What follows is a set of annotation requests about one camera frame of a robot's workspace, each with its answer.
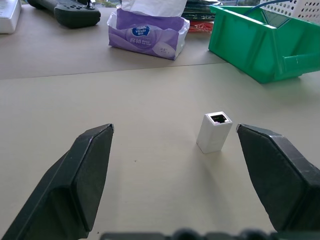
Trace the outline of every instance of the white tissue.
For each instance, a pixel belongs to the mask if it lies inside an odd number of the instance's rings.
[[[121,8],[154,17],[181,17],[187,0],[122,0]]]

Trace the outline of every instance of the white box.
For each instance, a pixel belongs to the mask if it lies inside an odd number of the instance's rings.
[[[20,0],[0,0],[0,34],[15,32],[20,11]]]
[[[271,0],[260,0],[260,4]],[[262,9],[320,25],[320,0],[291,0],[277,2]]]
[[[196,143],[204,154],[220,151],[233,122],[223,112],[204,115]]]

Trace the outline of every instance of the bin handle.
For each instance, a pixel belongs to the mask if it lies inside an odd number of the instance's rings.
[[[283,56],[283,73],[296,76],[320,70],[320,52]]]

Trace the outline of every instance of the black game controller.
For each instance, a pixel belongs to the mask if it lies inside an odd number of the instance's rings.
[[[37,9],[48,9],[63,26],[70,29],[90,27],[100,21],[98,9],[81,4],[75,0],[28,0],[28,3]]]

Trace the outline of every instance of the beige table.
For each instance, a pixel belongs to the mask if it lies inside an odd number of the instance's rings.
[[[0,235],[74,139],[106,123],[115,133],[90,240],[180,227],[269,232],[236,124],[284,134],[320,168],[319,106],[319,73],[261,85],[228,63],[1,80]],[[205,155],[196,137],[216,111],[234,126],[222,151]]]
[[[49,12],[23,5],[15,33],[0,34],[0,80],[225,62],[208,51],[208,33],[189,33],[176,61],[112,48],[107,20],[115,9],[99,10],[96,26],[67,29]]]

